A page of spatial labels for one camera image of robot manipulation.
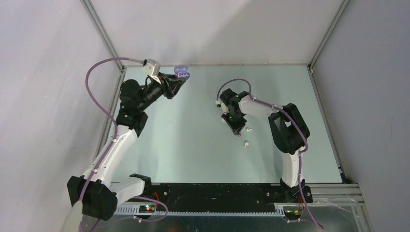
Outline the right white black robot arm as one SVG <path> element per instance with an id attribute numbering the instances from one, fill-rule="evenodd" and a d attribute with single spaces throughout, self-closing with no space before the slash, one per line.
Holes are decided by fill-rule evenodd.
<path id="1" fill-rule="evenodd" d="M 297 106 L 269 104 L 255 99 L 249 92 L 236 93 L 230 88 L 218 92 L 216 105 L 223 111 L 222 121 L 235 136 L 241 135 L 246 115 L 268 120 L 273 142 L 284 154 L 280 179 L 282 198 L 287 202 L 298 199 L 304 186 L 301 156 L 308 148 L 310 131 Z"/>

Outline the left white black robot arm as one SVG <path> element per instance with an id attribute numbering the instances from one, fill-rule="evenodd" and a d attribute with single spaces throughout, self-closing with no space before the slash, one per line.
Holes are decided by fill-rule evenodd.
<path id="1" fill-rule="evenodd" d="M 125 153 L 140 137 L 148 116 L 145 110 L 158 98 L 172 99 L 189 79 L 188 71 L 175 74 L 159 73 L 158 81 L 148 76 L 140 85 L 130 79 L 120 86 L 120 109 L 116 119 L 112 119 L 114 134 L 90 167 L 80 176 L 72 176 L 68 192 L 72 209 L 70 219 L 80 222 L 84 215 L 107 221 L 117 206 L 133 197 L 148 201 L 153 195 L 151 179 L 139 174 L 131 174 L 125 181 L 112 183 L 114 172 Z"/>

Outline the purple earbud charging case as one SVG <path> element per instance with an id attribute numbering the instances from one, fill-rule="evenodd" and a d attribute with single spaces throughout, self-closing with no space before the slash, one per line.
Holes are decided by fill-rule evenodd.
<path id="1" fill-rule="evenodd" d="M 188 80 L 190 78 L 189 67 L 186 65 L 178 65 L 174 67 L 175 77 L 178 79 Z"/>

